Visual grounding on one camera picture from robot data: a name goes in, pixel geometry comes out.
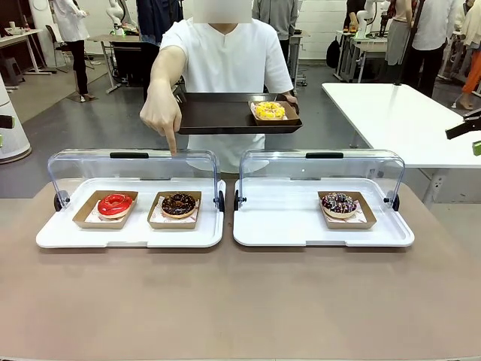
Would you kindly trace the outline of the person's right hand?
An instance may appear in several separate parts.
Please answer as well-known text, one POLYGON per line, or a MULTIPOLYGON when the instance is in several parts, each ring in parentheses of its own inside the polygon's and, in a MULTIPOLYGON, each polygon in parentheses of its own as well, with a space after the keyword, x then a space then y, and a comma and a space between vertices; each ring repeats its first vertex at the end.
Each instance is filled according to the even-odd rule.
POLYGON ((167 80, 152 80, 147 100, 140 112, 145 125, 165 136, 172 156, 177 154, 176 133, 180 130, 182 114, 167 80))

